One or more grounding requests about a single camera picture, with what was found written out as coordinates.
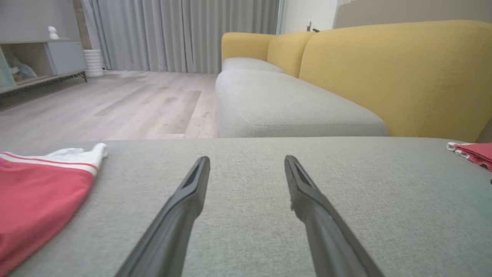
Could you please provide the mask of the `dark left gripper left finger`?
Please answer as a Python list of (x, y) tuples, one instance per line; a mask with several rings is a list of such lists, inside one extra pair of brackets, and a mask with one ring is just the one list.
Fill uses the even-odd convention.
[(202, 156), (153, 219), (118, 277), (180, 277), (195, 220), (206, 198), (210, 159)]

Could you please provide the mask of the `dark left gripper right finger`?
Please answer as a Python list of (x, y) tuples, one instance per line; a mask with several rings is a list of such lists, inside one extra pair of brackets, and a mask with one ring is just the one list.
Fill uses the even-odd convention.
[(284, 167), (291, 209), (305, 225), (316, 275), (382, 277), (382, 271), (300, 161), (288, 155)]

